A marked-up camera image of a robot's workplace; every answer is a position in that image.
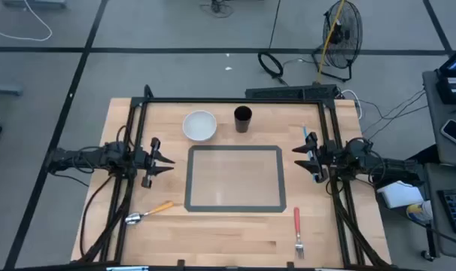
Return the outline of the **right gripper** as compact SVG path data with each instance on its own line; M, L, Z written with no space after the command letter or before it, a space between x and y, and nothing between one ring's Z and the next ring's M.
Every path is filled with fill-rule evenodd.
M307 145L294 148L292 152L309 154L309 160L296 160L295 164L309 171L315 183L322 183L329 178L328 169L334 162L337 148L336 142L330 139L325 145L318 146L315 132L307 135Z

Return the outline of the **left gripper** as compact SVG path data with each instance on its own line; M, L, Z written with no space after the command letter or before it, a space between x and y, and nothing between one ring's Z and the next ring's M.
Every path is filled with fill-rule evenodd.
M174 163L174 161L164 157L160 152L160 140L156 137L151 139L151 152L140 150L135 152L133 160L133 171L132 180L134 180L138 174L138 170L144 169L146 171L145 176L141 180L141 186L151 189L152 178L160 173L173 170L171 166L156 166L156 161L163 163Z

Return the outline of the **blue drinking straw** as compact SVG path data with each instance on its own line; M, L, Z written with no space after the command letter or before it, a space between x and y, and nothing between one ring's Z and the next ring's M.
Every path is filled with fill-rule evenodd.
M307 138L308 135L309 135L309 133L308 133L308 131L307 131L307 128L306 128L306 125L305 125L305 124L303 124L302 129L303 129L304 137ZM313 156L313 152L312 152L312 151L309 151L309 152L307 153L307 155L308 155L308 159L309 159L310 161L314 160L314 156ZM312 173L312 179L313 179L313 182L314 182L314 183L317 182L317 177L318 177L318 174L317 174L317 173Z

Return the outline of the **spoon with orange handle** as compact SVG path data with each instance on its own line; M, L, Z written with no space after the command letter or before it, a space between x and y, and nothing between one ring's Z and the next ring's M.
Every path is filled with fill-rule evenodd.
M156 214L156 213L164 211L166 209L170 209L173 206L174 206L174 203L172 201L167 201L167 202L161 204L160 206L157 206L156 208L151 209L148 212L144 212L144 213L134 212L134 213L128 215L125 218L124 222L128 225L137 224L137 223L141 222L144 217Z

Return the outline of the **white ceramic bowl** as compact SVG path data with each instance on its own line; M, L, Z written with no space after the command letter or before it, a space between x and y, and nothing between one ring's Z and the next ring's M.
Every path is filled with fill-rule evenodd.
M205 142L213 137L217 130L215 116L208 111L193 111L183 121L184 135L195 142Z

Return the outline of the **fork with red handle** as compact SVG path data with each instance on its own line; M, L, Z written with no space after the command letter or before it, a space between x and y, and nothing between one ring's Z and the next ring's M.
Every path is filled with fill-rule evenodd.
M300 223L300 213L299 208L293 208L293 217L294 217L294 226L295 226L295 235L296 235L296 242L295 242L295 251L296 257L299 260L304 259L304 244L301 240L301 223Z

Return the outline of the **black plastic cup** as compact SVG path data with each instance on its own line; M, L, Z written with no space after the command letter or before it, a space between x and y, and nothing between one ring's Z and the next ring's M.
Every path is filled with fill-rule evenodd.
M237 132L244 133L248 131L252 114L252 110L248 106L242 105L235 109L234 119Z

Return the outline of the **black perforated box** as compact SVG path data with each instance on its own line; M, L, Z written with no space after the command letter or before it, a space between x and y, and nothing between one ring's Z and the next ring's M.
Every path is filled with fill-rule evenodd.
M335 84L315 84L295 87L246 89L247 99L335 99L340 91Z

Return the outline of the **translucent mat with grey border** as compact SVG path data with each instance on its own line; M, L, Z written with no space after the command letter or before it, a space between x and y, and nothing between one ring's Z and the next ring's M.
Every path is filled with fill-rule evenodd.
M282 149L275 145L194 145L188 151L189 212L282 213Z

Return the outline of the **white box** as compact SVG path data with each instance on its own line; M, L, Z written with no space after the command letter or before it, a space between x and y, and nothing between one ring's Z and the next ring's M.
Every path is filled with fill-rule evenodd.
M382 195L389 209L409 206L424 201L421 191L417 187L401 181L379 188L377 193Z

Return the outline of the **black floor fan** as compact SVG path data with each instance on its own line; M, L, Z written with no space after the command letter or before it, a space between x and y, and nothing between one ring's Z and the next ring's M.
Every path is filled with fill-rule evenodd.
M363 42L363 23L355 4L338 0L324 13L322 40L311 54L318 73L341 82L351 80L352 66ZM324 66L347 69L348 77L323 72Z

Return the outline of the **canister with yellow-blue label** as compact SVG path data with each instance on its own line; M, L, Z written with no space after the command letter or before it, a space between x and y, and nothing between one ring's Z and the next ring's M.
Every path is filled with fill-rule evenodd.
M426 200L406 207L406 215L413 221L429 223L433 220L431 201Z

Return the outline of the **dark grey desk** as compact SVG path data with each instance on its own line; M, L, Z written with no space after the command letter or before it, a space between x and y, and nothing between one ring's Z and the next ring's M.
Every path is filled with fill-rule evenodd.
M456 190L456 167L428 163L425 165L424 171L427 179L428 196L433 210L432 226L438 232L456 239L456 233L445 213L442 200L437 194L438 190ZM456 243L441 236L435 236L435 246L438 254L456 257Z

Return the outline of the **grey side table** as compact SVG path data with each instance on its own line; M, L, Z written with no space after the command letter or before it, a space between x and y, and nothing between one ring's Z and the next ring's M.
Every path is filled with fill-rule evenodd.
M422 78L439 161L456 166L456 144L441 133L442 126L448 120L456 121L456 105L446 105L440 99L436 89L436 72L423 72Z

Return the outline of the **black laptop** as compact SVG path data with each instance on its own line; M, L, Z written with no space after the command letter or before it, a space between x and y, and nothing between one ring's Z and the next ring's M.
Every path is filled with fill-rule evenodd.
M436 89L444 104L456 105L456 52L437 70Z

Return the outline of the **grey floor bar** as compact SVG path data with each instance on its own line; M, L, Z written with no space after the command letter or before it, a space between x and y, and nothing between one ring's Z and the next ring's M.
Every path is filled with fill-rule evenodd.
M0 84L0 94L21 96L23 94L23 88L16 84Z

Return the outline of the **grey cart base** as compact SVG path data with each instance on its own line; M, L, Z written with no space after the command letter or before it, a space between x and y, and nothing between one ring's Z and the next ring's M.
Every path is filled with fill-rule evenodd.
M65 0L1 0L1 3L10 8L64 9L67 7Z

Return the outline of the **black aluminium rig frame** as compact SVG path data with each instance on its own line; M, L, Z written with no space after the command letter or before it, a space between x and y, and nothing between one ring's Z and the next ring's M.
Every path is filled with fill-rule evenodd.
M336 217L333 199L325 184L313 182L310 174L295 164L302 155L292 152L303 142L303 124L308 131L340 136L343 142L360 135L354 103L336 102L337 123L321 125L316 105L258 102L251 105L253 117L246 133L235 130L233 113L245 99L183 102L155 101L148 105L142 144L160 139L161 151L175 163L173 170L158 175L151 189L136 184L130 208L144 212L171 200L174 206L140 224L115 230L108 258L126 265L216 267L344 267L366 263L354 245L347 227ZM182 123L192 111L211 112L217 120L214 145L276 145L282 149L287 207L282 213L189 212L184 207L188 151L192 146L182 132ZM304 259L295 251L293 208L298 207Z

